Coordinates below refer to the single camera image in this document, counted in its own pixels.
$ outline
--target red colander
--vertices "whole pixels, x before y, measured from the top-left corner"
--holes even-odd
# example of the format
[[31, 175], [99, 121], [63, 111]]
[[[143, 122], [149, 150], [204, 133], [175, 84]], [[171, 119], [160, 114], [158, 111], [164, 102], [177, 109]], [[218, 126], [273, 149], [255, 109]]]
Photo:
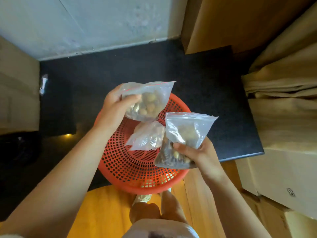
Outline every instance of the red colander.
[[[171, 94], [165, 109], [158, 115], [165, 126], [165, 113], [190, 112], [180, 98]], [[188, 170], [168, 169], [154, 166], [153, 161], [160, 148], [150, 151], [129, 151], [124, 146], [133, 134], [138, 121], [124, 118], [117, 131], [108, 140], [98, 169], [105, 178], [121, 190], [129, 193], [147, 195], [167, 190], [179, 182]]]

